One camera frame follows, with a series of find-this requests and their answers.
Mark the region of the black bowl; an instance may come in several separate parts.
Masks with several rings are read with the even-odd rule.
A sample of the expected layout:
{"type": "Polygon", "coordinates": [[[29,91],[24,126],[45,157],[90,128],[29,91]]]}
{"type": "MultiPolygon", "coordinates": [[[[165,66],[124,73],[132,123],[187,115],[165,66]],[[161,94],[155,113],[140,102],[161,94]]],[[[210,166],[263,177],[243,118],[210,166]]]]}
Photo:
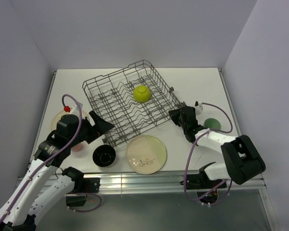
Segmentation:
{"type": "Polygon", "coordinates": [[[115,149],[107,144],[97,147],[92,155],[93,162],[99,167],[108,167],[116,159],[115,149]]]}

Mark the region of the lime green bowl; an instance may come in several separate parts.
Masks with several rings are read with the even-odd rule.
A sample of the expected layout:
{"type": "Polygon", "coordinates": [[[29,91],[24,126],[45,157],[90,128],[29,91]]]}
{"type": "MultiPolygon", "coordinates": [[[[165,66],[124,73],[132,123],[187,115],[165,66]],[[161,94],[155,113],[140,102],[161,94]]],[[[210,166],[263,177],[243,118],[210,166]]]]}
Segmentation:
{"type": "Polygon", "coordinates": [[[145,85],[139,85],[133,90],[133,98],[139,103],[144,103],[150,100],[151,91],[145,85]]]}

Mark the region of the grey wire dish rack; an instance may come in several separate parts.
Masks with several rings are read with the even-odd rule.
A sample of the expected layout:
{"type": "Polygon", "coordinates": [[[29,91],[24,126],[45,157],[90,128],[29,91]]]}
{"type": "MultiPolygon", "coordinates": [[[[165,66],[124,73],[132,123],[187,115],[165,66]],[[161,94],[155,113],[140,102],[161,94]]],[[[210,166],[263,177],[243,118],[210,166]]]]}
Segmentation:
{"type": "Polygon", "coordinates": [[[115,126],[103,138],[112,147],[169,121],[169,111],[185,105],[147,60],[90,78],[83,82],[82,88],[92,110],[115,126]],[[133,98],[134,89],[140,85],[151,91],[150,100],[145,103],[133,98]]]}

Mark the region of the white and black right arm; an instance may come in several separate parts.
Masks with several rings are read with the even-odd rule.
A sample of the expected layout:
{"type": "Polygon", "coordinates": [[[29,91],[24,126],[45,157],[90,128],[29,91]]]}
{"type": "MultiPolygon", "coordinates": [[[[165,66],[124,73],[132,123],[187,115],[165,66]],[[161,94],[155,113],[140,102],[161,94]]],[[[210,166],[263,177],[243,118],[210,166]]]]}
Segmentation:
{"type": "Polygon", "coordinates": [[[183,130],[193,147],[205,147],[220,153],[222,163],[211,162],[201,167],[198,174],[184,174],[184,190],[226,187],[226,181],[242,185],[266,170],[266,165],[252,140],[247,135],[230,136],[229,131],[210,129],[198,123],[197,110],[192,106],[169,111],[172,122],[183,130]]]}

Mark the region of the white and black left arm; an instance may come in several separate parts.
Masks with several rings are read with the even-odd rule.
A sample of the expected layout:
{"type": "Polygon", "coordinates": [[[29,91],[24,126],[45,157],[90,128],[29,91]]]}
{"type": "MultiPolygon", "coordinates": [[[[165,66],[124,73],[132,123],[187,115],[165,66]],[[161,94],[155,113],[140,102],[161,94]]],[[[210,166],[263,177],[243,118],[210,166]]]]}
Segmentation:
{"type": "Polygon", "coordinates": [[[0,209],[0,231],[34,231],[40,219],[65,194],[79,192],[84,187],[83,173],[73,167],[66,168],[62,176],[44,193],[41,189],[62,162],[71,154],[71,148],[83,141],[90,144],[114,128],[94,111],[85,117],[67,114],[57,122],[47,139],[42,142],[29,170],[10,199],[0,209]]]}

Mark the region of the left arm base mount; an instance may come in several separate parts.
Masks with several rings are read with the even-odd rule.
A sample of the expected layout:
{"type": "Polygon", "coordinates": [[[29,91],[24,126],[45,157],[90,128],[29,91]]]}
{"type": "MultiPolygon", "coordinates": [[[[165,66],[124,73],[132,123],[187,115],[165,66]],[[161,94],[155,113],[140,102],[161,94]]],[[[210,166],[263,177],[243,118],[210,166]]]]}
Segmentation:
{"type": "Polygon", "coordinates": [[[92,204],[92,209],[102,205],[102,198],[97,194],[100,178],[83,178],[75,183],[74,189],[66,196],[66,205],[73,209],[92,204]]]}

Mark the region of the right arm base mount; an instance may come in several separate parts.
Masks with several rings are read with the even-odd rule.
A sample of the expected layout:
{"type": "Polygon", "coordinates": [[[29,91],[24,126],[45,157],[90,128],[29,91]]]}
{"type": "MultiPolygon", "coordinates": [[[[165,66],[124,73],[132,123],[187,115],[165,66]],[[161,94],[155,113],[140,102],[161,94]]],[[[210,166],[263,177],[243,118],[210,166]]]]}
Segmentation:
{"type": "Polygon", "coordinates": [[[219,201],[218,200],[218,189],[224,189],[227,187],[225,180],[210,180],[205,174],[188,174],[186,176],[186,181],[181,181],[181,185],[184,187],[184,193],[188,200],[193,202],[198,202],[201,205],[207,205],[210,207],[211,205],[219,203],[223,200],[227,194],[229,193],[229,189],[226,191],[226,194],[219,201]],[[196,198],[190,197],[187,193],[188,190],[207,190],[206,192],[197,193],[196,198]]]}

